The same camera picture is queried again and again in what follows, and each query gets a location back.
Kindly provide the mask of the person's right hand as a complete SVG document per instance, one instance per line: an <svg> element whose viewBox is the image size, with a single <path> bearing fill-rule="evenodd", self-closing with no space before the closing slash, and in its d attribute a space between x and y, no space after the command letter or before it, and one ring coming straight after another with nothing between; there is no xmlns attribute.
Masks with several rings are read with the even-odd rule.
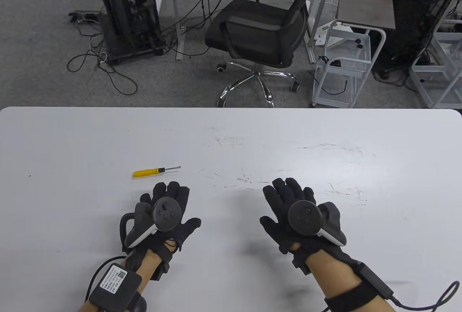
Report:
<svg viewBox="0 0 462 312"><path fill-rule="evenodd" d="M317 204L310 187L302 189L294 178L274 180L263 194L276 215L262 216L260 224L283 254L293 254L293 265L305 275L311 273L307 259L325 251L338 261L351 259L341 247L347 243L340 226L340 211L332 202Z"/></svg>

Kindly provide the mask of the person's left hand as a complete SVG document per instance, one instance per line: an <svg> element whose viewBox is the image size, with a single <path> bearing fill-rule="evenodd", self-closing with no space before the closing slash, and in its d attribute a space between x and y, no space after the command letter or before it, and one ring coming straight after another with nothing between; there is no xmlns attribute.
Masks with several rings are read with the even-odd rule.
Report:
<svg viewBox="0 0 462 312"><path fill-rule="evenodd" d="M201 226L201 219L196 217L183 223L188 197L188 187L176 181L168 185L160 182L155 184L152 194L141 195L133 212L122 216L120 238L128 270L137 271L151 250L161 259L151 280L158 281L169 271L173 254Z"/></svg>

